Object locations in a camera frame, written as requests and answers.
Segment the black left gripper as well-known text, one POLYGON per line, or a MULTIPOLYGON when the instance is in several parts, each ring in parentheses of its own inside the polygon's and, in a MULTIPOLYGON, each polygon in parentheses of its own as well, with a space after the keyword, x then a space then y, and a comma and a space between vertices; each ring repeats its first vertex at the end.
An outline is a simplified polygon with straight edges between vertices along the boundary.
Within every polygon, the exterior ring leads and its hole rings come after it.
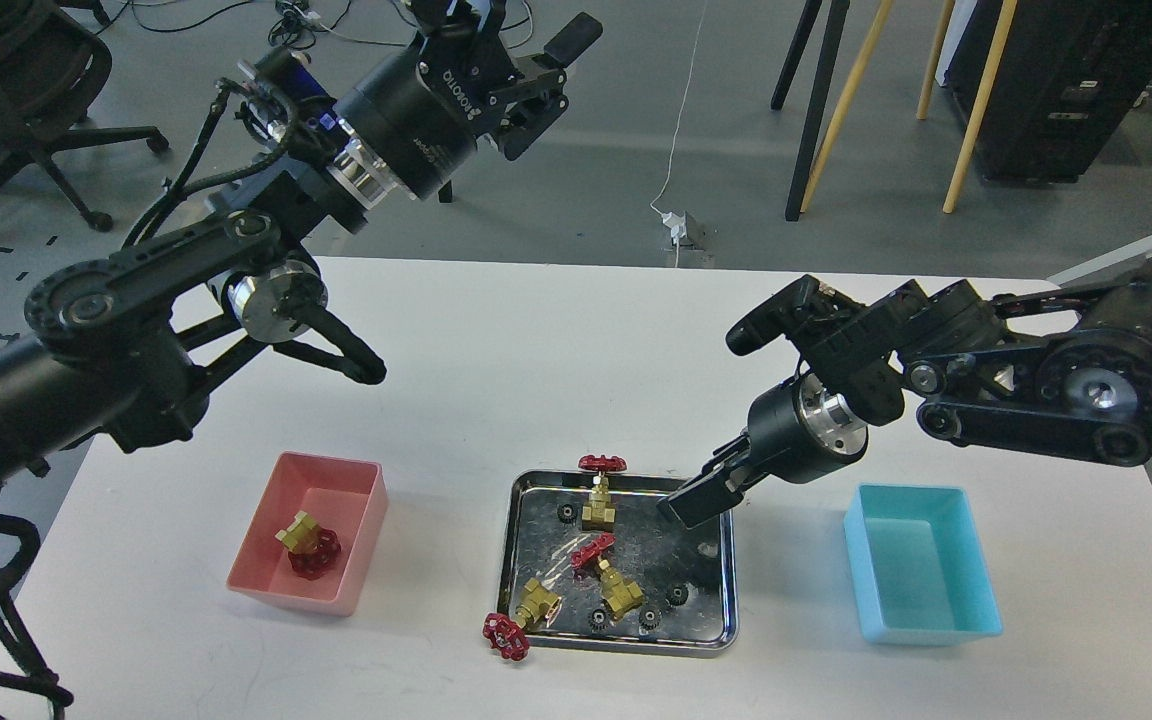
POLYGON ((426 199, 488 136, 509 161, 564 113, 567 68, 602 36, 581 12, 541 53, 515 60, 506 1, 407 1, 417 31, 333 105, 346 142, 332 174, 357 200, 426 199))

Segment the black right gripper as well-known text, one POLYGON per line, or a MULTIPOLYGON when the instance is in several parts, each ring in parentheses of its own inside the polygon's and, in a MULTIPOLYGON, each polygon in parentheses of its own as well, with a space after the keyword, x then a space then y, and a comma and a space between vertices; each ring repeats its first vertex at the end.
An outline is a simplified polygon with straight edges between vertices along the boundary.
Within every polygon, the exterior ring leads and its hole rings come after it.
POLYGON ((765 477, 805 484, 859 461, 867 445, 867 424, 844 396, 820 381, 785 381, 755 397, 746 429, 657 507, 664 518, 698 528, 735 509, 765 477))

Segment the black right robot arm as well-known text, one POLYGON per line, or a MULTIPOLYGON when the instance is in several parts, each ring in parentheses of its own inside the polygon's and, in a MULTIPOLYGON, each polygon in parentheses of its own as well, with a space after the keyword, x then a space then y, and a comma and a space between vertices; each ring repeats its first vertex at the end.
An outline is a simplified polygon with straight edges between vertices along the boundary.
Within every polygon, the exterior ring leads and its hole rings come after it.
POLYGON ((783 338, 799 370, 755 397, 745 429, 660 501, 687 528, 767 477, 803 484, 861 460, 901 418, 960 447, 1134 468, 1152 457, 1152 260, 1112 281, 983 300, 968 281, 908 281, 873 304, 796 279, 723 338, 745 356, 783 338))

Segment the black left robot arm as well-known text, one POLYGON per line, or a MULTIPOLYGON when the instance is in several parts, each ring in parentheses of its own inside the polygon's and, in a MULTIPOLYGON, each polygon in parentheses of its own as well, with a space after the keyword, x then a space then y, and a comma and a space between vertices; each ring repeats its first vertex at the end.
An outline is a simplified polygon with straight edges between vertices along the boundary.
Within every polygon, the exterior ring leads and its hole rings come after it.
MULTIPOLYGON (((579 13, 539 53, 500 37, 503 1, 410 1, 414 37, 348 94, 280 46, 223 78, 179 177, 119 251, 65 266, 24 301, 29 333, 0 348, 0 493, 18 471, 108 434, 122 450, 187 441, 212 392, 270 348, 376 386, 387 366, 329 313, 303 247, 325 219, 348 232, 401 190, 448 199, 482 137, 509 160, 568 108, 567 70, 602 36, 579 13)), ((12 593, 41 548, 32 521, 0 511, 0 643, 65 717, 60 685, 12 593)))

